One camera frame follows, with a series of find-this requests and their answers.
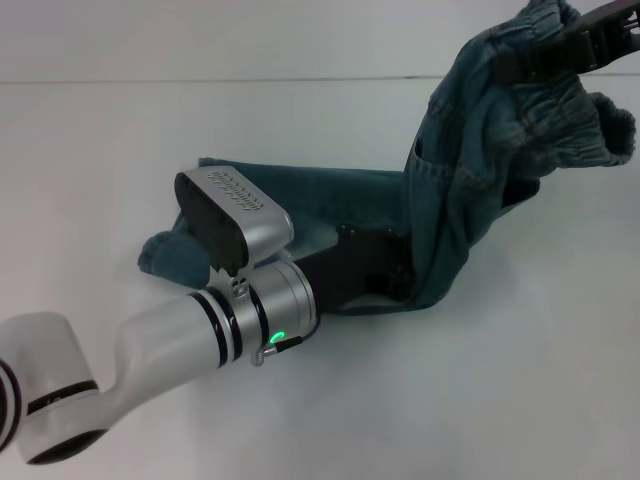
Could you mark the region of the blue faded denim shorts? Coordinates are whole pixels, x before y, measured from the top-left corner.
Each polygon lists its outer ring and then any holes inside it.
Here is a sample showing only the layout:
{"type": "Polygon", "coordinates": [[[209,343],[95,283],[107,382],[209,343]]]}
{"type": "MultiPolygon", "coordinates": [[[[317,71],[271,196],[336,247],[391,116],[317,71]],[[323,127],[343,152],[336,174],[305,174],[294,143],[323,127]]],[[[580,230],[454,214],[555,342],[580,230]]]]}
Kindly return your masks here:
{"type": "Polygon", "coordinates": [[[341,225],[410,239],[410,298],[365,295],[335,314],[435,305],[491,224],[535,196],[543,177],[632,158],[633,115],[587,92],[583,73],[496,80],[499,55],[554,39],[581,15],[567,0],[529,0],[513,19],[472,38],[433,92],[400,171],[235,164],[291,216],[295,260],[336,245],[341,225]]]}

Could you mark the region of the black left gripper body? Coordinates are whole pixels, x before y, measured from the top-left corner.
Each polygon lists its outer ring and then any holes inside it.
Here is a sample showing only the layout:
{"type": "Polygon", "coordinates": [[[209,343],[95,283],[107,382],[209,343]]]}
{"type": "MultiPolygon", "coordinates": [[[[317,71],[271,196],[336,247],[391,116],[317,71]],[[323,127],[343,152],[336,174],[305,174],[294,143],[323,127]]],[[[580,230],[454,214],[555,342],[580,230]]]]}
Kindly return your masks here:
{"type": "Polygon", "coordinates": [[[336,245],[295,261],[311,286],[316,311],[337,313],[365,295],[397,302],[414,283],[410,239],[391,229],[341,225],[336,245]]]}

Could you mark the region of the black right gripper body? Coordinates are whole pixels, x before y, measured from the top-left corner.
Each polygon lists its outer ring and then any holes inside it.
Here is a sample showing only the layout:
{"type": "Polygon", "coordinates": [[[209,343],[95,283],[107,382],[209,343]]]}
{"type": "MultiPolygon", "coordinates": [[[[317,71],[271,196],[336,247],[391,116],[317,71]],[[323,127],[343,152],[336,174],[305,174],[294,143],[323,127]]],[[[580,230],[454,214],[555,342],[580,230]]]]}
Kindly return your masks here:
{"type": "Polygon", "coordinates": [[[627,55],[640,51],[640,0],[631,0],[631,30],[628,33],[592,33],[594,67],[603,68],[627,55]]]}

